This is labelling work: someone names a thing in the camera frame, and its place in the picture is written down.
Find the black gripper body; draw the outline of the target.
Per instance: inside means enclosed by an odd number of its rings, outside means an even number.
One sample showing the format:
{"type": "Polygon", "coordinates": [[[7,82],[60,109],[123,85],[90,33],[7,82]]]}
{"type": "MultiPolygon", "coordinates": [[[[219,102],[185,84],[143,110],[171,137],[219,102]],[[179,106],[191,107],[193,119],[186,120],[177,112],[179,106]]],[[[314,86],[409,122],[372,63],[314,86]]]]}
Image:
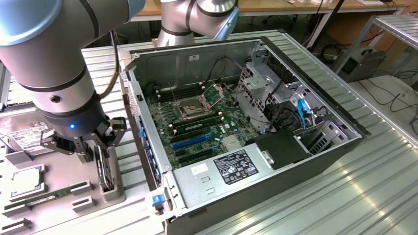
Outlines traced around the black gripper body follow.
{"type": "Polygon", "coordinates": [[[104,114],[99,94],[94,94],[88,102],[76,110],[67,113],[42,111],[52,129],[67,139],[90,135],[91,132],[106,132],[110,120],[104,114]]]}

